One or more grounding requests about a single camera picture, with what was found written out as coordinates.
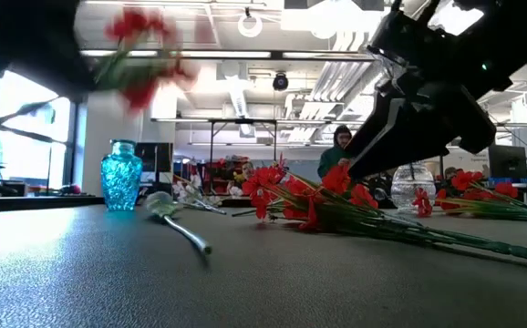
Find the desk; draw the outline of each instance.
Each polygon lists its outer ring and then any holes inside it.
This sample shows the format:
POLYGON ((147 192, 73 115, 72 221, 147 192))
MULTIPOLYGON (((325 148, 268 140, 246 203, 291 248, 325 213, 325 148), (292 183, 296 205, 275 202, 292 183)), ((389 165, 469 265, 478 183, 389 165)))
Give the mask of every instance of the desk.
MULTIPOLYGON (((527 266, 185 210, 206 265, 147 215, 0 212, 0 326, 527 327, 527 266)), ((424 222, 527 246, 527 222, 424 222)))

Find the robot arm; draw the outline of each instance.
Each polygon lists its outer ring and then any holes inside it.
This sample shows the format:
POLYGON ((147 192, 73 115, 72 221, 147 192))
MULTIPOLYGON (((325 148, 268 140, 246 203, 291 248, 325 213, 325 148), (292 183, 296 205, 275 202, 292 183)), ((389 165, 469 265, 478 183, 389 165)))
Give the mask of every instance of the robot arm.
POLYGON ((396 0, 367 47, 395 73, 377 84, 373 112, 346 147, 353 178, 448 154, 457 137, 471 153, 494 141, 496 128, 476 100, 509 87, 527 64, 527 1, 455 0, 484 13, 459 36, 427 27, 439 2, 413 20, 396 0))

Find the flower bouquet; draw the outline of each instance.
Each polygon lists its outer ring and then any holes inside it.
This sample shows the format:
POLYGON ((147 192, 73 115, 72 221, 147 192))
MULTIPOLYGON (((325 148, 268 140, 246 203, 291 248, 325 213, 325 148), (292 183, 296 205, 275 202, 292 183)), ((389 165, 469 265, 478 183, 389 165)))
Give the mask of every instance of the flower bouquet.
POLYGON ((527 204, 516 200, 518 190, 510 182, 498 183, 494 190, 481 184, 482 173, 460 171, 452 179, 454 190, 438 192, 436 203, 449 215, 468 213, 496 220, 527 220, 527 204))
POLYGON ((526 247, 432 229, 379 210, 364 186, 351 185, 345 166, 332 168, 321 184, 287 172, 281 166, 257 169, 244 182, 243 193, 250 195, 259 219, 301 221, 300 230, 333 231, 427 245, 453 244, 527 259, 526 247), (286 175, 287 181, 281 183, 286 175))
MULTIPOLYGON (((175 83, 183 89, 191 87, 199 69, 182 61, 177 34, 179 32, 175 23, 165 19, 159 12, 124 8, 123 13, 106 27, 107 37, 117 42, 118 49, 102 57, 93 66, 96 90, 117 90, 128 101, 128 111, 136 113, 150 106, 161 81, 175 83), (136 66, 128 65, 126 59, 129 52, 151 36, 155 36, 162 45, 159 58, 148 58, 136 66)), ((24 105, 16 113, 1 117, 0 126, 11 118, 38 110, 59 97, 24 105)))
POLYGON ((224 210, 217 208, 222 202, 219 197, 211 196, 210 198, 205 198, 199 188, 193 185, 192 182, 179 176, 176 176, 176 178, 179 181, 172 185, 172 192, 177 196, 177 202, 179 204, 190 209, 208 210, 222 215, 227 214, 224 210))

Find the clear glass vase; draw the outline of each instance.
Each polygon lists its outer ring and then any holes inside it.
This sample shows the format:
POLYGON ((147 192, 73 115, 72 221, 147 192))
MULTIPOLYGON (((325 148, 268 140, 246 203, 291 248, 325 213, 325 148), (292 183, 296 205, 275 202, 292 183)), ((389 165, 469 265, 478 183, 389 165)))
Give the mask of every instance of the clear glass vase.
POLYGON ((436 200, 434 177, 423 163, 412 163, 400 166, 393 175, 391 200, 401 212, 417 213, 418 207, 412 203, 416 199, 416 190, 422 188, 428 193, 433 205, 436 200))
POLYGON ((135 146, 134 141, 111 140, 111 154, 101 160, 101 186, 108 210, 134 210, 142 174, 135 146))

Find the hooded jacket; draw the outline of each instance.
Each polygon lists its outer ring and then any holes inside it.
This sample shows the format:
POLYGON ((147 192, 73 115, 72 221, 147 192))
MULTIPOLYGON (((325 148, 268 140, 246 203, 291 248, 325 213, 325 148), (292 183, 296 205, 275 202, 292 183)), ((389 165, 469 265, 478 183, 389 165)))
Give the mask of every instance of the hooded jacket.
POLYGON ((348 133, 349 135, 352 135, 351 130, 344 125, 336 128, 333 138, 335 145, 331 149, 325 150, 325 152, 323 152, 320 156, 320 163, 318 165, 318 176, 320 178, 323 178, 332 167, 337 165, 340 159, 351 158, 351 156, 348 155, 344 149, 338 146, 338 140, 336 137, 341 133, 348 133))

